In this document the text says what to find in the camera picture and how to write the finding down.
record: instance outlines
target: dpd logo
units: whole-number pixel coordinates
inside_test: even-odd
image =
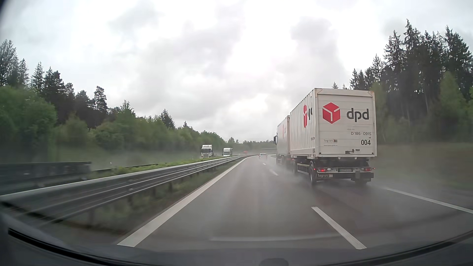
[[[328,103],[322,107],[322,118],[333,124],[340,119],[340,107],[334,103]]]
[[[347,112],[347,118],[348,119],[355,119],[355,122],[357,120],[360,120],[360,119],[365,119],[365,120],[368,120],[369,119],[369,111],[368,109],[366,109],[366,112],[359,112],[359,111],[354,111],[353,108],[351,109],[351,111],[348,111]]]
[[[312,116],[312,108],[309,108],[307,111],[307,105],[304,105],[304,128],[307,126],[307,121],[310,120],[310,117]]]

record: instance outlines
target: guardrail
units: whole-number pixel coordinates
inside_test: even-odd
[[[38,226],[60,222],[72,216],[89,212],[88,224],[94,220],[92,210],[120,199],[128,198],[144,191],[152,191],[156,196],[157,186],[168,186],[172,191],[172,181],[191,177],[216,166],[247,156],[236,156],[196,162],[186,165],[159,168],[130,174],[102,177],[76,183],[43,187],[8,195],[1,195],[3,206],[15,211],[14,215],[34,216]]]
[[[0,195],[86,180],[92,162],[0,164]]]

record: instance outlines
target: red cube logo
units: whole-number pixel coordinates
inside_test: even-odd
[[[340,107],[334,103],[328,103],[322,107],[322,118],[333,124],[340,119]]]

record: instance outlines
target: wet road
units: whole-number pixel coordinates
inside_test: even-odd
[[[330,248],[390,252],[472,229],[469,195],[376,180],[311,186],[307,176],[249,157],[176,203],[119,245],[153,251]]]

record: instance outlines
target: windshield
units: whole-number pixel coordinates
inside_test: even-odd
[[[155,255],[142,265],[453,243],[473,231],[472,14],[465,0],[6,0],[0,219],[100,257]]]

